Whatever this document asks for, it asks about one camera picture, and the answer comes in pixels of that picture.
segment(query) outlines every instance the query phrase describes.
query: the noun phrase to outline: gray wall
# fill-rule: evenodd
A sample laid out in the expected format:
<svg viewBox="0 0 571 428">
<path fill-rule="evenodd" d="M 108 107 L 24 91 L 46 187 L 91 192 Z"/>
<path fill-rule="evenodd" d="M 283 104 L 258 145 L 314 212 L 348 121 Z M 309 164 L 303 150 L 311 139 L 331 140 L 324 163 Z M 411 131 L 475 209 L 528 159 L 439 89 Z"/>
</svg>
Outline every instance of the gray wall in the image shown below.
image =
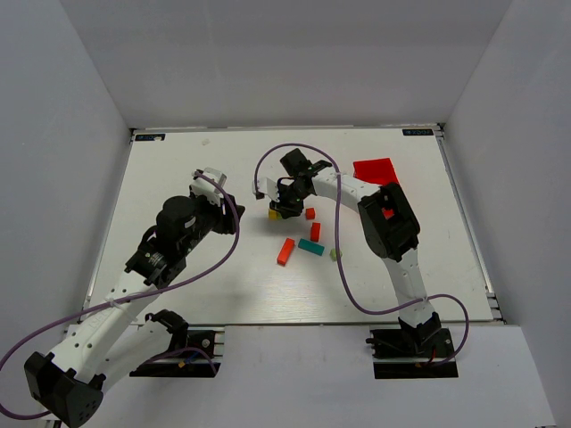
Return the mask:
<svg viewBox="0 0 571 428">
<path fill-rule="evenodd" d="M 503 314 L 522 325 L 564 427 L 571 426 L 569 100 L 571 4 L 516 0 L 446 127 Z"/>
<path fill-rule="evenodd" d="M 81 308 L 128 154 L 128 129 L 57 0 L 0 2 L 0 353 Z M 18 352 L 0 400 L 34 412 Z M 0 416 L 3 427 L 36 426 Z"/>
<path fill-rule="evenodd" d="M 62 0 L 133 128 L 447 120 L 509 0 Z"/>
</svg>

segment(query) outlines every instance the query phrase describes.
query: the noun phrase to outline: black label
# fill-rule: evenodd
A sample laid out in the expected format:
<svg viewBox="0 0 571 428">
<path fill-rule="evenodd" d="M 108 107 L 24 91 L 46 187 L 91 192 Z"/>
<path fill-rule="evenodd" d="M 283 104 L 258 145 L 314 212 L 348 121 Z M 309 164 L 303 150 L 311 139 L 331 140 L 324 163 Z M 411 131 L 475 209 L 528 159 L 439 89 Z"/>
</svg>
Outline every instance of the black label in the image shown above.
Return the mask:
<svg viewBox="0 0 571 428">
<path fill-rule="evenodd" d="M 162 141 L 164 134 L 138 134 L 135 136 L 135 141 Z"/>
<path fill-rule="evenodd" d="M 402 134 L 404 136 L 433 136 L 434 132 L 432 129 L 403 129 Z"/>
</svg>

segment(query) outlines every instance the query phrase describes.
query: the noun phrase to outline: white floor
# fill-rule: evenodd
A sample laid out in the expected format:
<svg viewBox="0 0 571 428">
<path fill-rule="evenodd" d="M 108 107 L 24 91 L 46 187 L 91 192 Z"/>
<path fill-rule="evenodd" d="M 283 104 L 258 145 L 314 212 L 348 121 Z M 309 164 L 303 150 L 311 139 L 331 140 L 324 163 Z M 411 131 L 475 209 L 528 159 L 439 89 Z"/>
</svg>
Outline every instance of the white floor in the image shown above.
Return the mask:
<svg viewBox="0 0 571 428">
<path fill-rule="evenodd" d="M 452 328 L 459 342 L 461 327 Z M 553 417 L 519 327 L 471 329 L 459 378 L 376 380 L 366 326 L 230 326 L 215 379 L 124 378 L 86 428 L 534 428 Z"/>
<path fill-rule="evenodd" d="M 352 162 L 390 157 L 421 227 L 419 264 L 429 294 L 459 297 L 474 320 L 492 319 L 484 278 L 462 223 L 443 160 L 433 136 L 403 136 L 399 129 L 225 130 L 168 133 L 164 141 L 134 142 L 112 227 L 95 281 L 91 304 L 114 286 L 143 232 L 155 222 L 162 203 L 188 194 L 191 174 L 212 167 L 228 175 L 226 190 L 245 205 L 242 239 L 234 256 L 219 270 L 181 290 L 162 295 L 146 312 L 171 309 L 189 323 L 206 325 L 271 323 L 353 323 L 394 321 L 361 314 L 347 300 L 336 264 L 327 256 L 333 247 L 334 203 L 310 197 L 321 227 L 323 257 L 295 249 L 286 267 L 276 257 L 287 237 L 309 237 L 305 218 L 270 221 L 269 200 L 251 193 L 254 167 L 270 147 L 288 141 L 314 144 L 352 174 Z M 282 149 L 270 155 L 261 174 L 282 177 Z M 312 161 L 320 157 L 304 151 Z M 219 260 L 231 236 L 209 234 L 187 258 L 179 279 L 205 270 Z M 383 262 L 368 248 L 357 214 L 343 209 L 343 262 L 357 300 L 370 309 L 396 305 Z M 441 319 L 462 319 L 451 301 L 435 301 Z"/>
</svg>

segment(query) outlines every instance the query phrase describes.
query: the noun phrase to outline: robotic arm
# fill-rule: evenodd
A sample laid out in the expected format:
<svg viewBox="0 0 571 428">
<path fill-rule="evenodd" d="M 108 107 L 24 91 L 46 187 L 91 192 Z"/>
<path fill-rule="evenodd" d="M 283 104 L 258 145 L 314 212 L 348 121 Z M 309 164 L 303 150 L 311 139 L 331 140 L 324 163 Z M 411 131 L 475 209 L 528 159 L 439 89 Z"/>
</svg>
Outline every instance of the robotic arm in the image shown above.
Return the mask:
<svg viewBox="0 0 571 428">
<path fill-rule="evenodd" d="M 327 161 L 311 163 L 299 149 L 280 160 L 292 182 L 273 182 L 261 177 L 257 199 L 267 195 L 269 207 L 282 218 L 300 216 L 309 195 L 337 198 L 337 174 Z M 426 300 L 426 289 L 418 268 L 420 226 L 401 187 L 396 183 L 372 185 L 341 175 L 341 204 L 359 213 L 369 248 L 389 271 L 399 305 L 415 299 L 424 301 L 399 311 L 403 338 L 416 352 L 422 350 L 441 329 L 440 318 Z"/>
<path fill-rule="evenodd" d="M 215 169 L 200 172 L 219 186 L 226 181 Z M 143 327 L 113 346 L 158 294 L 120 305 L 113 301 L 168 287 L 186 267 L 186 256 L 210 231 L 235 234 L 232 212 L 223 200 L 213 185 L 194 177 L 189 196 L 168 199 L 156 225 L 143 235 L 119 282 L 105 298 L 112 305 L 88 317 L 47 355 L 34 352 L 28 358 L 24 371 L 32 397 L 70 428 L 89 420 L 103 394 L 121 377 L 167 349 L 187 346 L 188 324 L 168 310 L 147 315 Z M 234 205 L 241 217 L 244 207 Z"/>
</svg>

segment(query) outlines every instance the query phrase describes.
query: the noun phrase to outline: green block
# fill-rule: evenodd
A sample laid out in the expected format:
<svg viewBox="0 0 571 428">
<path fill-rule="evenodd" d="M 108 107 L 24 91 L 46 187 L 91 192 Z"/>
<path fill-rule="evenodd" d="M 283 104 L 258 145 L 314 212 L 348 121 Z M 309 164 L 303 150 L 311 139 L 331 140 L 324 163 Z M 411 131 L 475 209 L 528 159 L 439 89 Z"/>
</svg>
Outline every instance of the green block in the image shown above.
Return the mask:
<svg viewBox="0 0 571 428">
<path fill-rule="evenodd" d="M 343 256 L 343 252 L 339 251 L 339 257 Z M 329 252 L 329 257 L 331 258 L 332 261 L 337 261 L 337 251 L 335 251 L 335 248 L 332 248 L 331 251 Z"/>
<path fill-rule="evenodd" d="M 325 247 L 323 245 L 319 245 L 318 243 L 313 243 L 312 241 L 308 241 L 307 239 L 300 239 L 300 243 L 297 244 L 302 250 L 306 250 L 312 252 L 313 254 L 317 254 L 318 256 L 323 255 L 323 251 Z"/>
</svg>

